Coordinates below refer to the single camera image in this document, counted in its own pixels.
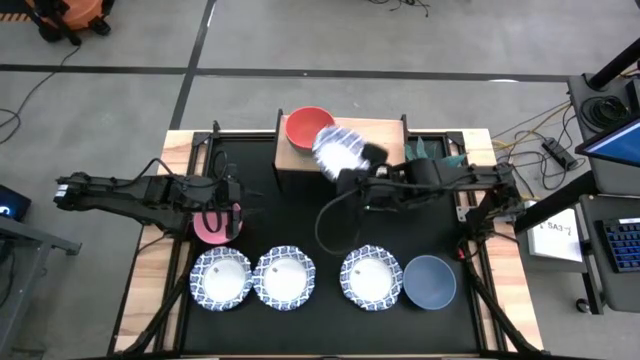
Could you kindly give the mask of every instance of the monitor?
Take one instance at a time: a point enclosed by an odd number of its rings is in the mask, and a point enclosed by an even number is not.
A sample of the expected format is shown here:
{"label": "monitor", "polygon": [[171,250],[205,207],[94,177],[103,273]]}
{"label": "monitor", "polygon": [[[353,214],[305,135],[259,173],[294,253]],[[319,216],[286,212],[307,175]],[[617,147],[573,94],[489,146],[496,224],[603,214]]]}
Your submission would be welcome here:
{"label": "monitor", "polygon": [[578,145],[576,154],[640,167],[640,119],[594,136]]}

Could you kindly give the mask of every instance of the red bowl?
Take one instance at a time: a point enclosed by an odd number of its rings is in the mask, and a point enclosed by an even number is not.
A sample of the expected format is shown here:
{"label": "red bowl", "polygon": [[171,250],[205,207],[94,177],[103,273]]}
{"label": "red bowl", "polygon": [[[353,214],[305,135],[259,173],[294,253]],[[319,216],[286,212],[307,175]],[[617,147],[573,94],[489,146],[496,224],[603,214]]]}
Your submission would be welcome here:
{"label": "red bowl", "polygon": [[333,116],[327,110],[306,106],[289,115],[285,124],[285,133],[295,147],[311,151],[320,130],[335,123]]}

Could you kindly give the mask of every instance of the blue bowl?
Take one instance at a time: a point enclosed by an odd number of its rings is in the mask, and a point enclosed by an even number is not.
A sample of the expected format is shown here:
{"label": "blue bowl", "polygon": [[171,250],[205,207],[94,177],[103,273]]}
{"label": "blue bowl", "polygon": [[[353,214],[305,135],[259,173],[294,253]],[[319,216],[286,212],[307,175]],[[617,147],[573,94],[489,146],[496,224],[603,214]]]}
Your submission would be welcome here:
{"label": "blue bowl", "polygon": [[456,277],[442,259],[422,255],[404,269],[404,291],[414,304],[425,310],[440,310],[456,295]]}

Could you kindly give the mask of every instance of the white bowl with blue pattern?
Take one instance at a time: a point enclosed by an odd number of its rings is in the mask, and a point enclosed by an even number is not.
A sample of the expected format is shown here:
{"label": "white bowl with blue pattern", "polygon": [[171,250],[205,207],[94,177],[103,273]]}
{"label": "white bowl with blue pattern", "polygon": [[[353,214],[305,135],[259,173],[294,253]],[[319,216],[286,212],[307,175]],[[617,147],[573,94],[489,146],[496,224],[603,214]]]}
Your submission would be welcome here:
{"label": "white bowl with blue pattern", "polygon": [[253,288],[263,303],[280,311],[304,304],[315,287],[316,267],[296,246],[278,246],[258,260]]}
{"label": "white bowl with blue pattern", "polygon": [[347,299],[366,311],[381,311],[398,301],[402,269],[387,250],[365,245],[353,250],[340,268],[340,286]]}
{"label": "white bowl with blue pattern", "polygon": [[342,169],[368,169],[369,161],[360,155],[365,141],[358,133],[339,126],[327,126],[320,130],[311,151],[320,171],[331,181],[336,181]]}
{"label": "white bowl with blue pattern", "polygon": [[229,310],[244,300],[253,286],[251,263],[236,249],[225,246],[204,252],[191,269],[193,299],[211,311]]}

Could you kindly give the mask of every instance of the keyboard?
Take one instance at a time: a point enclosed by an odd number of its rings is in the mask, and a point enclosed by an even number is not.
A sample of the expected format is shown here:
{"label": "keyboard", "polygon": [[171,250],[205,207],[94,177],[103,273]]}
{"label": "keyboard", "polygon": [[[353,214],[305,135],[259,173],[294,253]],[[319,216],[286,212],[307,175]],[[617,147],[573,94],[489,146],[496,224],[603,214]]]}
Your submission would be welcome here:
{"label": "keyboard", "polygon": [[640,219],[600,222],[606,235],[607,252],[615,272],[640,271]]}

